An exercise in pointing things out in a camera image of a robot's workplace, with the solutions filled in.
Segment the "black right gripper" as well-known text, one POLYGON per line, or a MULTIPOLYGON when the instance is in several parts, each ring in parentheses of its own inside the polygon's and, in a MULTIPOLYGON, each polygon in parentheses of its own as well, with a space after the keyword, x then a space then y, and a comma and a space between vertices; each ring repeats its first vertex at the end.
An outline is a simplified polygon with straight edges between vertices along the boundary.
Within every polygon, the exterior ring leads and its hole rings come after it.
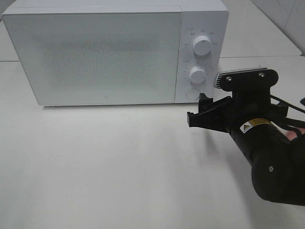
POLYGON ((232 96, 215 102, 200 93, 198 113, 187 112, 187 123, 189 127, 225 127, 231 133, 251 119, 271 120, 271 114, 286 117, 288 106, 281 102, 271 103, 270 89, 232 92, 232 96))

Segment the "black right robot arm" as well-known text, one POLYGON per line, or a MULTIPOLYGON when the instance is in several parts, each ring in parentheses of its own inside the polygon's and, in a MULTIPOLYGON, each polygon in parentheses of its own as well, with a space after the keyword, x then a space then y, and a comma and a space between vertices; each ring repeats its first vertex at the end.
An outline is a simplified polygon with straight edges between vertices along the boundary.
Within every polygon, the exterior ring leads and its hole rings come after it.
POLYGON ((252 184, 267 201, 305 203, 305 123, 287 117, 290 104, 271 103, 269 90, 234 92, 213 101, 200 95, 190 127, 228 133, 251 165, 252 184))

